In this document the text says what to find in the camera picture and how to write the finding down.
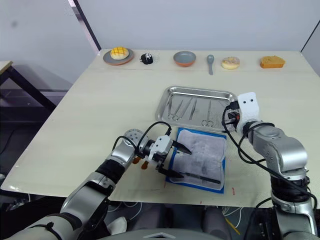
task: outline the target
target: gray plate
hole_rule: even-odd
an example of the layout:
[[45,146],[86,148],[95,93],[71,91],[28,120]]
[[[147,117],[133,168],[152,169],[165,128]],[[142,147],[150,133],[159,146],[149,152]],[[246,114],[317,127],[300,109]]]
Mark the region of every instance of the gray plate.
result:
[[110,65],[122,65],[122,64],[126,64],[128,62],[130,62],[135,54],[134,52],[127,48],[128,51],[129,51],[129,55],[125,58],[125,59],[122,59],[122,60],[115,60],[111,57],[110,53],[111,53],[111,50],[108,51],[104,56],[103,56],[103,60],[107,63],[107,64],[110,64]]
[[[226,106],[236,99],[236,96],[229,91],[218,91],[184,86],[170,86],[164,91],[162,95],[159,106],[155,113],[155,119],[157,121],[167,122],[170,125],[176,127],[196,129],[206,132],[223,133],[225,130],[221,124],[222,114]],[[178,119],[177,117],[175,117],[174,119],[169,118],[170,101],[171,114],[175,113],[181,101],[183,101],[176,114]],[[195,101],[196,105],[194,113],[192,119],[190,120]],[[212,121],[212,126],[203,126],[203,120],[207,120],[210,101],[211,111],[209,120]],[[232,125],[227,126],[230,131],[234,131]]]

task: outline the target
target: spoon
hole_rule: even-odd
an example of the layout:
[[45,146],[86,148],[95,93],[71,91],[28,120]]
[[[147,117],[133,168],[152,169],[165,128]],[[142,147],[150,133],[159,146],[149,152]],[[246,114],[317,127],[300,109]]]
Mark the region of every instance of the spoon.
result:
[[212,71],[212,64],[214,63],[214,60],[215,60],[215,57],[211,54],[206,57],[206,61],[208,62],[208,65],[209,65],[209,74],[210,75],[214,74],[214,72]]

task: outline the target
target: silver tray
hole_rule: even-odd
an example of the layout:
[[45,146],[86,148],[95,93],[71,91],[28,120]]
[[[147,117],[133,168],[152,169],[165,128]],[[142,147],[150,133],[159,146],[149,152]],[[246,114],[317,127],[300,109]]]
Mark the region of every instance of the silver tray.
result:
[[[224,133],[225,130],[221,124],[222,114],[226,106],[235,100],[236,96],[229,91],[170,86],[162,95],[155,119],[176,127]],[[234,130],[231,125],[228,125],[228,129]]]

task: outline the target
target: white table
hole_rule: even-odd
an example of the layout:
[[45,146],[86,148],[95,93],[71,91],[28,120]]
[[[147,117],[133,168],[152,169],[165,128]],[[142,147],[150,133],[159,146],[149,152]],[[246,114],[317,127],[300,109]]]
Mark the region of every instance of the white table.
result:
[[[320,78],[300,52],[194,51],[196,62],[187,68],[174,64],[176,51],[148,50],[155,61],[143,65],[139,56],[146,51],[135,50],[135,58],[121,66],[105,64],[106,52],[101,51],[62,99],[12,168],[3,190],[68,196],[104,161],[117,136],[131,128],[144,131],[155,121],[164,90],[177,85],[236,95],[256,92],[261,119],[275,123],[306,148],[309,186],[320,199],[320,125],[316,122],[320,119]],[[215,56],[213,76],[208,74],[208,54]],[[260,68],[260,58],[270,55],[284,58],[285,66]],[[239,57],[240,67],[223,69],[220,63],[226,56]],[[165,129],[158,126],[149,136],[155,138]],[[257,159],[261,157],[247,142],[244,149]],[[253,207],[270,196],[269,174],[242,162],[229,140],[223,195],[165,183],[165,176],[153,168],[141,170],[141,162],[129,167],[111,200]]]

